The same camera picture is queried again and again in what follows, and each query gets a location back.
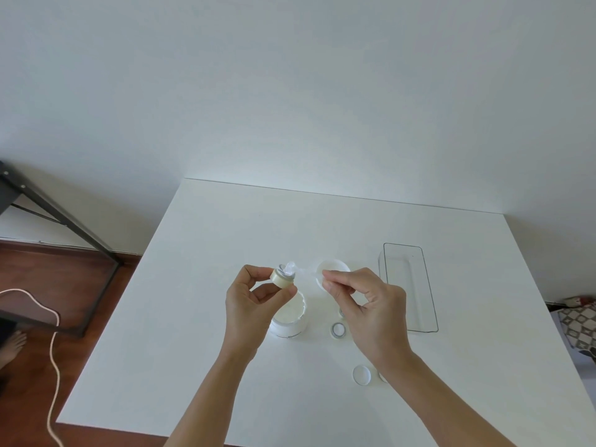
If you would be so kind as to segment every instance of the white tabletop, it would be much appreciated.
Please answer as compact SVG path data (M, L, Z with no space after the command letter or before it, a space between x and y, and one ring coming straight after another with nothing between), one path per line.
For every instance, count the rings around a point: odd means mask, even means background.
M413 349L520 446L596 445L596 413L502 215L184 180L58 421L168 436L212 365L225 291L244 263L337 258L378 271L383 243L420 246L439 332ZM369 362L335 340L316 285L309 327L267 336L238 390L227 443L435 445Z

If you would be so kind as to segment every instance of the hand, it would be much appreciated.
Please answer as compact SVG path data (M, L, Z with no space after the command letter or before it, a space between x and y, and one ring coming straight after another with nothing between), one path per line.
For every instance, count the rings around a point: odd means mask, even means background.
M354 342L379 371L413 360L403 288L385 284L368 268L353 272L324 270L323 277L323 287L346 316ZM368 303L359 306L354 301L351 295L356 290Z
M257 282L269 279L272 272L272 268L244 265L228 288L222 352L253 359L271 319L298 291L295 285L280 290L272 283L250 290Z

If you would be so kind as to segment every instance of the power cord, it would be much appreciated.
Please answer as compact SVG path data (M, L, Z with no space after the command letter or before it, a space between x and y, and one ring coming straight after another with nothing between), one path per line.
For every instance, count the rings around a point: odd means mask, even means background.
M56 317L56 327L60 326L60 315L58 314L58 312L56 312L54 309L47 308L46 306L41 304L38 300L35 299L35 297L31 293L27 292L27 290L23 290L22 288L9 288L8 290L0 291L0 295L3 293L8 293L9 291L19 291L25 293L40 308L45 309L54 314ZM45 427L48 429L48 433L52 437L52 439L56 441L56 444L58 444L59 447L64 447L64 444L62 443L60 438L56 436L56 433L54 433L54 430L51 426L52 412L54 411L54 405L56 404L56 399L58 398L58 391L60 390L60 369L58 368L58 365L54 360L54 339L56 338L56 334L58 334L58 331L54 331L54 334L52 335L52 340L49 343L49 360L54 366L54 370L56 370L56 390L54 391L54 398L52 399L52 404L49 407L48 418L46 419Z

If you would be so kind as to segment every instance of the transparent plastic tray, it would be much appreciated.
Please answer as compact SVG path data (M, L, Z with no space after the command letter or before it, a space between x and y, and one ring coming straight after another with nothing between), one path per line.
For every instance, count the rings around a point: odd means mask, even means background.
M437 332L439 324L422 248L385 243L378 257L378 268L386 283L398 285L406 292L408 331Z

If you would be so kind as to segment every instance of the forearm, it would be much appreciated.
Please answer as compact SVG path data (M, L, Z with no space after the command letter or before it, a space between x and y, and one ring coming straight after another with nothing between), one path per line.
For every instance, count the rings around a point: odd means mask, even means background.
M387 366L384 376L420 417L439 447L515 447L416 355Z
M225 442L246 355L221 352L165 447L220 447Z

